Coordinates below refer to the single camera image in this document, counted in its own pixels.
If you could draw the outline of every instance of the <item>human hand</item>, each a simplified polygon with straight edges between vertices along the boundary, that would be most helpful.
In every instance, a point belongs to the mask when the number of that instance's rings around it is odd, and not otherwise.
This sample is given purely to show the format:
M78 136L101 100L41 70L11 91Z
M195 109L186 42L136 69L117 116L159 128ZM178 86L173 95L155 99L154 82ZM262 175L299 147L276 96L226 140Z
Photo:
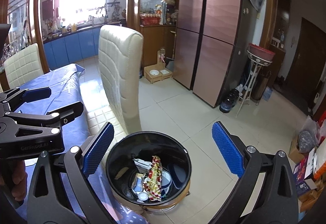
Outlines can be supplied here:
M12 181L15 186L12 189L12 196L16 201L22 201L27 194L27 173L25 171L25 162L17 161L17 165L12 173ZM0 172L0 185L4 185L4 180Z

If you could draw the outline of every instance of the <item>candy wrapper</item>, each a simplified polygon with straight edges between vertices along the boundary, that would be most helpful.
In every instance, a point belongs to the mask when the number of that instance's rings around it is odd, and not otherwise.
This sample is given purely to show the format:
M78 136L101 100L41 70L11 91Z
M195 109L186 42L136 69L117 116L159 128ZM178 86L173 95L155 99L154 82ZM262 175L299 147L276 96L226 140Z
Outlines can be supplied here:
M144 189L151 201L161 201L162 164L158 156L153 156L152 167L149 170Z

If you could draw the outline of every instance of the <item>kitchen counter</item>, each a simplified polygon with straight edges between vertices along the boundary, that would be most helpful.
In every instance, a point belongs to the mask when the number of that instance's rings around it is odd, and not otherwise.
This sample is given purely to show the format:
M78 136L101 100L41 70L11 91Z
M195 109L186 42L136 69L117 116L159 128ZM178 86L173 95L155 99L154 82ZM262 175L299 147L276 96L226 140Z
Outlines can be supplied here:
M96 28L101 28L104 25L120 25L120 22L105 23L105 24L100 24L100 25L96 25L96 26L88 26L88 27L80 28L80 29L77 29L74 32L68 32L68 33L65 33L65 34L60 34L56 38L43 40L43 44L46 44L46 43L51 42L53 40L60 39L60 38L66 37L66 36L70 36L70 35L73 35L73 34L76 34L76 33L80 33L82 31L87 31L87 30L92 30L92 29L96 29Z

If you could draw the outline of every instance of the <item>tiled floor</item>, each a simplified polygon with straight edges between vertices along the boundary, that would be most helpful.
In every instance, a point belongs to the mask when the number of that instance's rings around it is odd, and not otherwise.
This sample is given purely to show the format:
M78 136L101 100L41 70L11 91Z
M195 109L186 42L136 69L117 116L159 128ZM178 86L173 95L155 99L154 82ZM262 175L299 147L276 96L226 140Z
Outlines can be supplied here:
M97 58L78 64L86 69L80 78L86 109L92 111L105 106L108 102ZM237 176L229 171L211 137L211 126L215 121L222 121L229 132L239 136L245 145L274 154L280 149L288 152L292 137L306 118L277 92L273 92L268 102L261 100L258 106L253 102L244 105L235 117L239 104L230 113L223 114L173 79L150 84L142 78L139 84L142 129L160 131L177 139L188 150L193 168L191 195L166 213L145 212L144 217L152 224L206 224L230 194ZM244 214L253 208L262 181L263 175L260 175Z

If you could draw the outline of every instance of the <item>blue tablecloth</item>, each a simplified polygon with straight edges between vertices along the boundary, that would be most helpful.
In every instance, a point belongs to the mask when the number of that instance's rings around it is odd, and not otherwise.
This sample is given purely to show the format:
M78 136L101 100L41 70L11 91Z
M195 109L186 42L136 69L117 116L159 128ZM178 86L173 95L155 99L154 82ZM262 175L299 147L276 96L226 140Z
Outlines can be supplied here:
M82 101L79 88L79 76L83 72L84 68L76 64L70 64L25 83L21 86L21 89L35 89L49 86L52 90L52 94L50 98L25 103L17 109L17 111L21 110L23 113L44 115L48 111L77 101ZM63 139L66 150L69 150L75 145L82 145L88 136L89 132L85 111L73 122L63 126ZM34 167L35 165L26 167L26 172L28 173L28 189ZM62 179L74 212L84 216L72 191L67 175L62 174ZM109 181L101 166L98 167L95 174L89 176L88 180L101 202L119 224L148 223L142 216L118 203L112 194ZM27 219L27 197L24 204L17 209L17 212L25 219Z

